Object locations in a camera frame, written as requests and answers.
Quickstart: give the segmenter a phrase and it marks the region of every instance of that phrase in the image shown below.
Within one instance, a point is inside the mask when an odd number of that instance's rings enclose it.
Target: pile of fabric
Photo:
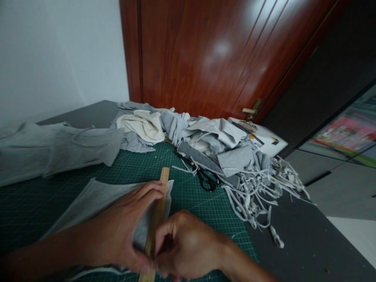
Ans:
[[[161,142],[164,132],[165,137],[178,147],[177,151],[194,163],[194,169],[183,161],[184,167],[173,168],[193,175],[200,169],[215,174],[237,217],[249,222],[254,229],[269,227],[276,245],[284,247],[271,225],[272,206],[278,206],[277,200],[283,192],[289,193],[291,200],[292,197],[303,201],[307,200],[302,197],[309,199],[289,163],[260,151],[246,131],[225,119],[190,117],[187,113],[175,113],[174,108],[155,109],[149,104],[133,102],[121,103],[119,108],[128,112],[118,114],[117,128],[124,128],[126,135],[137,134],[132,140],[124,137],[123,149],[152,150],[147,145]]]

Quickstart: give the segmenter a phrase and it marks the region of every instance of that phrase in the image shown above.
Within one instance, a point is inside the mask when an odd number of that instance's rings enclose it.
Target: wooden ruler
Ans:
[[[166,168],[166,167],[162,168],[160,180],[164,184],[164,189],[162,191],[164,194],[164,197],[154,202],[152,220],[150,222],[148,239],[146,241],[146,246],[145,246],[145,253],[152,260],[154,260],[154,252],[155,252],[155,230],[157,229],[158,225],[162,222],[163,214],[165,213],[165,201],[166,201],[169,173],[170,173],[170,168]],[[155,269],[152,265],[152,270],[150,271],[150,273],[149,274],[141,273],[138,278],[138,281],[139,282],[154,282],[154,279],[155,279]]]

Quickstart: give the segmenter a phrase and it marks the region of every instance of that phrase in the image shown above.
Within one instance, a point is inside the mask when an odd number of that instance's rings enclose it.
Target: gray table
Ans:
[[[76,128],[110,126],[118,112],[114,102],[101,101],[40,122],[69,122]],[[282,281],[375,281],[376,270],[331,224],[317,207],[293,203],[284,194],[273,207],[272,225],[285,243],[274,244],[269,230],[248,230],[261,265]]]

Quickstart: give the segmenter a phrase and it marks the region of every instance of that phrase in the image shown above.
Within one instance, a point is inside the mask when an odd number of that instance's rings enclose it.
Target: green cutting mat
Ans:
[[[109,184],[129,184],[159,179],[163,166],[184,168],[175,150],[166,142],[155,145],[155,152],[145,154],[120,150],[112,167],[103,164],[54,175],[49,179],[32,179],[0,188],[1,253],[27,246],[37,241],[74,201],[89,179]],[[187,209],[211,227],[225,233],[258,261],[251,238],[242,221],[232,212],[226,193],[217,188],[204,191],[198,177],[170,169],[174,179],[171,192],[173,213]],[[77,281],[137,281],[137,274],[91,274]],[[197,281],[228,281],[219,271],[213,271]]]

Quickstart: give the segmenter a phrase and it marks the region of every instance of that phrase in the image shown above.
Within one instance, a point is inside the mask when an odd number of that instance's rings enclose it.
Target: black scissors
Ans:
[[[196,165],[192,160],[190,160],[187,157],[183,157],[181,154],[179,154],[176,151],[174,153],[175,153],[175,155],[178,156],[178,158],[183,160],[187,165],[191,166],[192,170],[196,169]],[[213,172],[211,172],[207,169],[197,167],[196,173],[199,176],[200,185],[205,191],[213,192],[222,182],[221,179],[218,177],[218,175],[216,175],[215,173],[213,173]]]

